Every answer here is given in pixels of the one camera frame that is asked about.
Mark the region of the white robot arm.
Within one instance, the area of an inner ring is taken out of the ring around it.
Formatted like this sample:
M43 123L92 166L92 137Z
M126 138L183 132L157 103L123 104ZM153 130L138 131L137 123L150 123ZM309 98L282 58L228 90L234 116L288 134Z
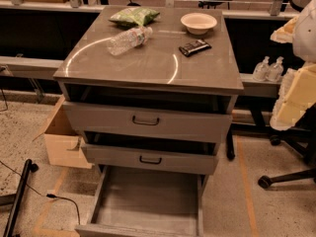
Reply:
M270 119L273 129L288 130L316 103L316 0L274 31L271 40L291 42L294 55L304 61L301 68L282 77Z

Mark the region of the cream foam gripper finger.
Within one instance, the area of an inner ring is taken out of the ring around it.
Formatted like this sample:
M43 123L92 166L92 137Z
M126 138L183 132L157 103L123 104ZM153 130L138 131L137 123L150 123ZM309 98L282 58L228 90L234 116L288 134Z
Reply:
M278 28L271 34L270 40L279 43L292 43L297 20L298 17L290 19L282 27Z
M282 77L270 126L288 130L316 103L316 64L307 63L298 70L288 68Z

